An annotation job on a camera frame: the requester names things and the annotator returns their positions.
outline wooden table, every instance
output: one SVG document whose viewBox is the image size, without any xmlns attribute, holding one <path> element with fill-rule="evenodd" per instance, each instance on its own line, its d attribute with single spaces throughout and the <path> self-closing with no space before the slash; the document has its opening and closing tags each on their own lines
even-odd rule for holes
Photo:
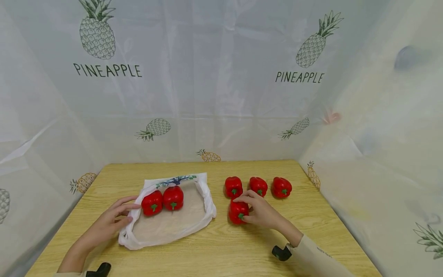
<svg viewBox="0 0 443 277">
<path fill-rule="evenodd" d="M 293 160 L 221 163 L 111 164 L 103 168 L 91 188 L 69 215 L 27 276 L 52 276 L 69 247 L 116 199 L 137 195 L 145 179 L 189 173 L 208 173 L 208 185 L 217 207 L 217 218 L 204 229 L 173 243 L 137 251 L 120 246 L 117 237 L 97 248 L 87 260 L 87 269 L 102 262 L 112 265 L 109 277 L 124 276 L 304 276 L 295 259 L 278 261 L 274 245 L 284 247 L 282 235 L 253 225 L 228 224 L 229 200 L 223 195 L 226 177 L 244 182 L 260 176 L 271 184 L 275 176 L 293 185 L 291 196 L 266 199 L 321 248 L 356 276 L 381 276 L 328 202 Z"/>
</svg>

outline beige sleeve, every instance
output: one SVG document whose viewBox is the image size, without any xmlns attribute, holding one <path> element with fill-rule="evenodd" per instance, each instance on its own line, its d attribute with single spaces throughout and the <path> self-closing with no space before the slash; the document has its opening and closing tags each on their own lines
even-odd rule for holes
<svg viewBox="0 0 443 277">
<path fill-rule="evenodd" d="M 69 273 L 56 273 L 54 275 L 54 277 L 85 277 L 86 276 L 86 271 L 83 273 L 74 273 L 74 272 L 69 272 Z"/>
<path fill-rule="evenodd" d="M 338 261 L 320 249 L 310 238 L 303 236 L 298 247 L 287 244 L 293 258 L 301 261 L 318 277 L 348 277 L 354 276 Z"/>
</svg>

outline forearm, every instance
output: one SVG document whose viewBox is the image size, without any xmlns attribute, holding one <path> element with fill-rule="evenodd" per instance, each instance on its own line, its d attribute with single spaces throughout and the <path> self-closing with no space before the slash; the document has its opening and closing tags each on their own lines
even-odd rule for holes
<svg viewBox="0 0 443 277">
<path fill-rule="evenodd" d="M 81 273 L 85 266 L 86 257 L 88 257 L 89 251 L 81 246 L 77 241 L 66 253 L 60 264 L 57 273 Z"/>
<path fill-rule="evenodd" d="M 276 230 L 280 232 L 293 247 L 299 246 L 303 238 L 303 233 L 285 218 L 280 221 Z"/>
<path fill-rule="evenodd" d="M 280 232 L 292 246 L 290 247 L 290 251 L 294 258 L 305 264 L 313 276 L 353 276 L 348 269 L 320 249 L 310 238 L 305 237 L 303 233 L 287 219 L 282 220 L 276 230 Z"/>
</svg>

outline green pineapple print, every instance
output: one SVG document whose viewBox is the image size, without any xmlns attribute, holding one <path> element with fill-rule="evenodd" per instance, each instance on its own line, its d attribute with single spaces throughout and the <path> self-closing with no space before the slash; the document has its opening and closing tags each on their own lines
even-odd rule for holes
<svg viewBox="0 0 443 277">
<path fill-rule="evenodd" d="M 9 212 L 9 192 L 5 189 L 0 188 L 0 224 L 3 223 L 4 219 Z"/>
<path fill-rule="evenodd" d="M 286 130 L 285 132 L 279 134 L 281 140 L 287 140 L 291 135 L 300 134 L 306 127 L 309 126 L 309 118 L 304 118 L 299 122 L 295 123 L 291 130 Z"/>
<path fill-rule="evenodd" d="M 337 24 L 343 20 L 343 18 L 338 18 L 340 12 L 336 15 L 331 11 L 329 16 L 325 15 L 325 19 L 319 20 L 320 30 L 311 35 L 300 47 L 299 52 L 295 60 L 297 64 L 301 67 L 308 68 L 315 63 L 319 58 L 320 54 L 323 52 L 326 46 L 326 38 L 334 33 L 333 30 L 337 30 Z"/>
<path fill-rule="evenodd" d="M 434 260 L 443 257 L 443 233 L 434 231 L 431 226 L 427 226 L 427 229 L 416 223 L 418 230 L 414 229 L 414 232 L 421 238 L 417 241 L 418 244 L 426 246 L 425 252 L 432 252 L 434 254 Z"/>
<path fill-rule="evenodd" d="M 80 24 L 80 38 L 83 48 L 88 54 L 108 60 L 115 53 L 114 32 L 108 24 L 108 19 L 113 18 L 109 13 L 114 8 L 109 8 L 111 0 L 78 0 L 88 15 Z"/>
<path fill-rule="evenodd" d="M 154 140 L 154 136 L 161 136 L 169 132 L 171 124 L 162 118 L 156 118 L 146 126 L 146 131 L 140 131 L 136 134 L 138 139 L 143 141 Z"/>
</svg>

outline right hand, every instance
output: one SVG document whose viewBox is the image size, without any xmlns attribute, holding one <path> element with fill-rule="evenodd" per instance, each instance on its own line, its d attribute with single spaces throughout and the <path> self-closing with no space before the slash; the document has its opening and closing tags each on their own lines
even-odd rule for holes
<svg viewBox="0 0 443 277">
<path fill-rule="evenodd" d="M 234 202 L 245 202 L 252 206 L 251 213 L 243 217 L 243 221 L 262 226 L 264 228 L 278 230 L 286 219 L 279 214 L 263 197 L 252 190 L 243 192 L 242 195 L 233 200 Z"/>
</svg>

